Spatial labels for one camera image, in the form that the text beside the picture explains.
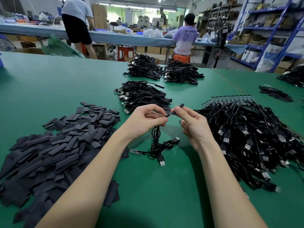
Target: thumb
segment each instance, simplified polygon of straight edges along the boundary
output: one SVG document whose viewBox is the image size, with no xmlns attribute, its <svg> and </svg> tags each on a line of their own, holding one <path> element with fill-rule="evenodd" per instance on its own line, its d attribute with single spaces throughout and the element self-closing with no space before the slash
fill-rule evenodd
<svg viewBox="0 0 304 228">
<path fill-rule="evenodd" d="M 167 121 L 168 121 L 168 118 L 165 118 L 165 117 L 160 117 L 160 118 L 156 118 L 153 120 L 149 120 L 151 127 L 160 126 L 162 124 L 165 124 Z"/>
<path fill-rule="evenodd" d="M 175 111 L 175 115 L 177 115 L 181 119 L 185 120 L 185 122 L 189 126 L 193 125 L 196 122 L 195 118 L 188 115 L 188 113 L 186 111 L 184 111 L 182 108 L 180 108 L 179 106 L 176 106 L 174 111 Z"/>
</svg>

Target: black hair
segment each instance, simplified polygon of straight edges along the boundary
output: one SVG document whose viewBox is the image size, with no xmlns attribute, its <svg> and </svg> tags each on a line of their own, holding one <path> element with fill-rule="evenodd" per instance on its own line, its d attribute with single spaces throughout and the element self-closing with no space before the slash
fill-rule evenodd
<svg viewBox="0 0 304 228">
<path fill-rule="evenodd" d="M 188 24 L 188 25 L 194 25 L 194 19 L 195 19 L 195 15 L 194 14 L 187 14 L 184 18 L 184 21 Z"/>
</svg>

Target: storage rack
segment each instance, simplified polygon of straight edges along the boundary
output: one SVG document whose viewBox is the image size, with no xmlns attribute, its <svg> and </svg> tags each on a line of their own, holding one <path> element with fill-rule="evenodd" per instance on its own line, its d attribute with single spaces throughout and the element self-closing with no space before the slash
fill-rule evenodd
<svg viewBox="0 0 304 228">
<path fill-rule="evenodd" d="M 199 31 L 201 31 L 203 29 L 206 29 L 206 31 L 207 30 L 213 30 L 214 27 L 208 27 L 209 21 L 215 21 L 218 18 L 219 13 L 220 13 L 221 10 L 226 9 L 228 11 L 228 14 L 225 15 L 225 17 L 222 17 L 222 20 L 224 20 L 224 23 L 223 23 L 224 26 L 226 26 L 227 20 L 237 20 L 237 18 L 230 18 L 229 16 L 230 16 L 232 8 L 237 8 L 237 7 L 241 7 L 241 6 L 242 6 L 242 4 L 233 3 L 233 4 L 230 4 L 230 5 L 218 6 L 218 7 L 215 7 L 213 9 L 204 10 L 204 11 L 199 12 L 199 19 L 198 19 L 199 27 L 198 27 L 198 30 Z M 215 11 L 217 11 L 216 17 L 212 18 L 211 14 L 212 14 L 212 12 L 215 12 Z M 203 18 L 205 13 L 209 13 L 209 16 L 207 18 Z M 201 27 L 201 25 L 204 21 L 207 21 L 207 27 Z"/>
<path fill-rule="evenodd" d="M 249 0 L 246 0 L 246 3 L 245 3 L 245 7 L 243 9 L 243 12 L 241 13 L 241 17 L 240 17 L 240 20 L 242 19 L 242 17 L 244 16 L 244 14 L 246 13 L 246 9 L 247 9 L 247 5 L 249 3 Z M 252 27 L 252 26 L 245 26 L 243 27 L 243 29 L 251 29 L 251 30 L 268 30 L 268 31 L 271 31 L 271 34 L 268 38 L 268 41 L 264 44 L 264 45 L 251 45 L 251 44 L 247 44 L 247 47 L 249 48 L 253 48 L 253 49 L 256 49 L 256 50 L 260 50 L 261 53 L 260 53 L 260 56 L 258 58 L 258 60 L 255 62 L 255 63 L 248 63 L 246 61 L 242 61 L 242 60 L 239 60 L 235 57 L 231 57 L 232 60 L 238 62 L 238 63 L 241 63 L 247 67 L 250 67 L 251 69 L 255 70 L 257 65 L 259 64 L 267 46 L 270 44 L 274 34 L 276 31 L 292 31 L 293 29 L 280 29 L 279 28 L 279 25 L 282 23 L 282 20 L 283 20 L 283 17 L 286 13 L 289 13 L 289 12 L 295 12 L 295 11 L 304 11 L 303 8 L 292 8 L 291 7 L 291 3 L 292 3 L 292 0 L 288 0 L 288 2 L 286 3 L 286 5 L 284 6 L 279 6 L 279 7 L 274 7 L 274 8 L 265 8 L 265 9 L 260 9 L 260 10 L 252 10 L 252 11 L 248 11 L 248 14 L 254 14 L 255 15 L 255 19 L 258 17 L 258 15 L 261 15 L 261 14 L 274 14 L 274 13 L 280 13 L 281 12 L 281 15 L 280 15 L 280 18 L 279 18 L 279 21 L 278 23 L 273 26 L 273 27 Z M 299 21 L 298 23 L 298 26 L 297 28 L 292 32 L 292 34 L 290 35 L 289 39 L 287 40 L 286 44 L 284 45 L 284 49 L 283 51 L 280 53 L 279 57 L 280 59 L 278 58 L 277 61 L 275 62 L 275 65 L 272 67 L 272 69 L 270 70 L 270 72 L 273 72 L 273 70 L 275 69 L 275 67 L 278 65 L 278 63 L 280 62 L 280 60 L 282 59 L 283 56 L 290 56 L 290 57 L 294 57 L 294 58 L 299 58 L 301 56 L 297 55 L 297 54 L 286 54 L 285 51 L 287 50 L 288 46 L 290 45 L 291 41 L 293 40 L 294 36 L 297 34 L 298 31 L 301 31 L 303 30 L 303 28 L 301 28 L 301 22 L 303 23 L 303 16 L 301 18 L 301 20 Z"/>
</svg>

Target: hand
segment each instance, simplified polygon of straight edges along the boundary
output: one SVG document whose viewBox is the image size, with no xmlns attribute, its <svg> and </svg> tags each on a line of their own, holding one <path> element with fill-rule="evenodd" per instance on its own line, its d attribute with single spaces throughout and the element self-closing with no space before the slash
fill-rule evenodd
<svg viewBox="0 0 304 228">
<path fill-rule="evenodd" d="M 203 115 L 187 107 L 176 106 L 171 110 L 171 112 L 173 111 L 182 119 L 180 125 L 183 128 L 182 131 L 196 151 L 200 151 L 200 143 L 214 141 L 207 119 Z"/>
<path fill-rule="evenodd" d="M 139 106 L 119 130 L 131 141 L 144 135 L 152 127 L 165 126 L 168 121 L 166 115 L 164 109 L 155 104 Z"/>
</svg>

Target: person in black shorts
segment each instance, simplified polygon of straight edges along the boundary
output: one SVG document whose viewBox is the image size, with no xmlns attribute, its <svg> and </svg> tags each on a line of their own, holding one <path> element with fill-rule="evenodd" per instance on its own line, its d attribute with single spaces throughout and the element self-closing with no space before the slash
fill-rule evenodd
<svg viewBox="0 0 304 228">
<path fill-rule="evenodd" d="M 66 0 L 61 10 L 62 20 L 69 40 L 82 53 L 81 43 L 85 45 L 91 59 L 97 59 L 92 46 L 92 39 L 86 24 L 88 19 L 90 30 L 94 30 L 94 19 L 90 7 L 84 0 Z"/>
</svg>

